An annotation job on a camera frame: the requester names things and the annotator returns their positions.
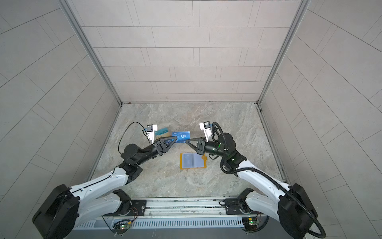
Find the blue vip card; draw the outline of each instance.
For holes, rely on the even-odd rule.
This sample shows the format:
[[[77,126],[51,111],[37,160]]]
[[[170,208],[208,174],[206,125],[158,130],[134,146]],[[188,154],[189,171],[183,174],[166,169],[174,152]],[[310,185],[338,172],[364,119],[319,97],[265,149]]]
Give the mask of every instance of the blue vip card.
[[[176,136],[178,139],[175,143],[185,143],[190,139],[190,131],[172,132],[172,136]]]

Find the tiled wall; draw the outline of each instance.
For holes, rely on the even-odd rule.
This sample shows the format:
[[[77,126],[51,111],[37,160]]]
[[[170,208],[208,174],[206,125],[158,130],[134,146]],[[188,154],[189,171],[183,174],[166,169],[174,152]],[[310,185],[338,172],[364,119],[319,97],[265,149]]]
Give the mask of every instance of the tiled wall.
[[[33,214],[85,180],[117,110],[55,0],[1,1],[0,238],[41,238]]]
[[[327,236],[382,236],[382,1],[313,0],[261,108]]]
[[[124,102],[258,100],[300,4],[68,2]]]

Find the gray stone surface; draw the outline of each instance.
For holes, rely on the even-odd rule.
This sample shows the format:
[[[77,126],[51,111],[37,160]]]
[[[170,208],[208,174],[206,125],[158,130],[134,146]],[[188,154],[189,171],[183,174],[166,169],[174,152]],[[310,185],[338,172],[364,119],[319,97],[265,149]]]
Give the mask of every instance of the gray stone surface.
[[[103,175],[122,162],[117,150],[126,127],[133,121],[143,126],[157,124],[170,132],[190,131],[191,138],[203,137],[200,122],[216,121],[224,132],[236,141],[236,149],[258,168],[282,179],[271,152],[254,103],[165,103],[124,104],[93,178]],[[142,127],[133,124],[124,135],[120,151],[135,143],[148,146]],[[180,169],[180,153],[192,152],[183,143],[176,143],[169,152],[141,165],[143,172],[128,185],[121,187],[131,197],[198,197],[238,195],[252,184],[224,174],[219,167],[220,157],[207,160],[207,168]]]

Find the robotic arm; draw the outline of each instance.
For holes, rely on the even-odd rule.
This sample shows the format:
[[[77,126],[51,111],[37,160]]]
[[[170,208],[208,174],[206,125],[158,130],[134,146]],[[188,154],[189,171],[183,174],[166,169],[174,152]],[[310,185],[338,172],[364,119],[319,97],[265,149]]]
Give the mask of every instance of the robotic arm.
[[[236,150],[232,136],[224,133],[216,122],[212,126],[209,122],[200,123],[200,128],[205,137],[190,139],[186,143],[198,154],[221,156],[220,168],[224,173],[250,182],[266,195],[246,189],[238,198],[242,212],[260,211],[279,221],[296,239],[303,238],[307,232],[319,238],[325,237],[325,231],[316,219],[317,213],[301,186],[278,181],[254,166]],[[64,238],[76,226],[108,213],[127,215],[134,208],[130,197],[123,190],[114,189],[135,180],[142,172],[142,163],[162,156],[177,139],[174,136],[154,140],[156,130],[156,125],[148,125],[146,134],[152,144],[144,149],[136,144],[126,146],[121,153],[123,162],[113,171],[80,185],[57,186],[32,219],[43,238]],[[309,230],[313,223],[320,229],[320,234]]]

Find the metal corner post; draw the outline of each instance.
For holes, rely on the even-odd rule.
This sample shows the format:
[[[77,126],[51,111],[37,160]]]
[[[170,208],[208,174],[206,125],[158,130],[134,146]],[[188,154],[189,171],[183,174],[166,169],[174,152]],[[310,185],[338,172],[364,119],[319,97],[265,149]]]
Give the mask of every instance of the metal corner post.
[[[265,94],[267,93],[269,86],[270,86],[273,78],[275,77],[276,72],[277,72],[277,70],[281,64],[281,61],[284,58],[284,56],[285,56],[285,54],[289,48],[289,45],[292,42],[292,39],[293,39],[293,37],[297,31],[297,28],[298,28],[300,22],[302,21],[306,10],[308,9],[309,3],[310,3],[310,0],[301,0],[300,5],[298,6],[296,15],[293,18],[292,24],[290,25],[288,33],[287,33],[287,35],[284,39],[284,42],[280,48],[280,52],[277,55],[275,63],[273,64],[272,69],[270,70],[270,73],[268,75],[268,79],[265,82],[263,90],[261,91],[259,100],[257,101],[258,105],[261,105],[261,103],[263,102]]]
[[[94,52],[92,46],[90,45],[89,40],[87,39],[84,31],[82,30],[82,27],[78,23],[76,17],[74,16],[74,13],[72,9],[70,8],[68,2],[66,0],[58,0],[58,3],[60,4],[60,7],[62,11],[64,12],[66,18],[68,19],[69,23],[73,27],[74,32],[78,36],[79,41],[84,46],[88,56],[90,57],[91,61],[93,62],[95,68],[99,72],[102,79],[105,81],[107,87],[114,95],[114,98],[117,100],[119,106],[121,106],[121,99],[118,95],[118,93],[115,91],[113,84],[111,83],[109,77],[107,76],[102,64],[100,63],[100,60],[98,59],[96,53]]]

